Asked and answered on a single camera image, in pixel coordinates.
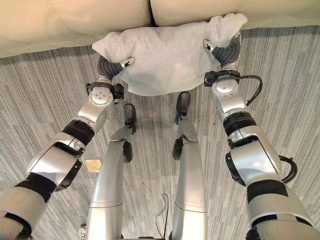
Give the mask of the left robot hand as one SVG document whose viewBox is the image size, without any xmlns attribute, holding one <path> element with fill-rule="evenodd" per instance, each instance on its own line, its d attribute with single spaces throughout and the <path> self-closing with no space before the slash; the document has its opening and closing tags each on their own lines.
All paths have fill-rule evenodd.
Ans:
<svg viewBox="0 0 320 240">
<path fill-rule="evenodd" d="M 135 58 L 132 56 L 120 62 L 111 62 L 100 55 L 97 62 L 97 80 L 103 82 L 112 81 L 115 76 L 134 63 Z"/>
</svg>

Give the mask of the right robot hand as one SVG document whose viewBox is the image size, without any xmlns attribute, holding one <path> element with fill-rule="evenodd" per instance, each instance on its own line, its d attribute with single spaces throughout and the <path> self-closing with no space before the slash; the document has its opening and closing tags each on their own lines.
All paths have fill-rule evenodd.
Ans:
<svg viewBox="0 0 320 240">
<path fill-rule="evenodd" d="M 238 60 L 241 52 L 242 37 L 238 31 L 226 47 L 214 45 L 210 40 L 203 40 L 204 49 L 210 53 L 219 63 L 216 70 L 238 71 Z"/>
</svg>

